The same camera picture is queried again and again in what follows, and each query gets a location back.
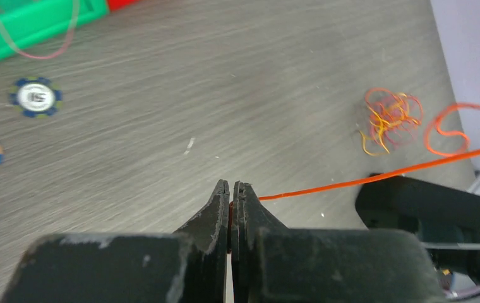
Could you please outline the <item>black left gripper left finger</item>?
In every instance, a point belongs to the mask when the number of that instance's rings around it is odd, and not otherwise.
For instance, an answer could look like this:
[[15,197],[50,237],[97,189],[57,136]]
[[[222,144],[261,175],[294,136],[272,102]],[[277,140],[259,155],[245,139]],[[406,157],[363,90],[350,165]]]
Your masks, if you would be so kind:
[[170,234],[49,234],[18,263],[2,302],[223,302],[229,185]]

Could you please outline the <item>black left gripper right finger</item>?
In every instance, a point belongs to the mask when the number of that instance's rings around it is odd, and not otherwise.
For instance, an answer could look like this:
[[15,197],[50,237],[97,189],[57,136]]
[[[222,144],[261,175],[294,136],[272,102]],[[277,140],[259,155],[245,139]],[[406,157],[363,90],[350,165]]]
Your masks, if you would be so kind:
[[416,237],[398,230],[290,229],[234,185],[236,302],[445,302]]

